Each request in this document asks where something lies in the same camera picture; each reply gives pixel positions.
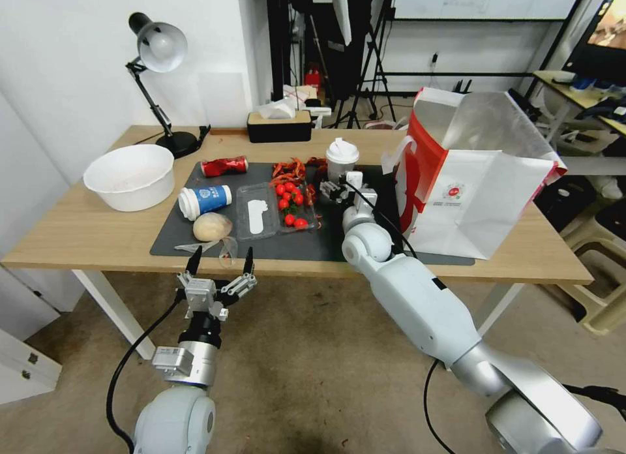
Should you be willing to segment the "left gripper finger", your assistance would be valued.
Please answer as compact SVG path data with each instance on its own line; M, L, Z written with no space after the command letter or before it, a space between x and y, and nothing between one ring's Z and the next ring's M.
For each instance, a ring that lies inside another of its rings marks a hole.
M203 285L194 277L200 264L201 255L202 247L199 246L189 258L185 271L177 274L177 278L181 283L181 286L176 289L176 303L180 303L182 300L187 300L188 292L190 292L192 298L197 296L203 297Z
M248 248L243 273L218 291L218 301L222 306L231 306L252 291L258 281L254 275L254 251Z

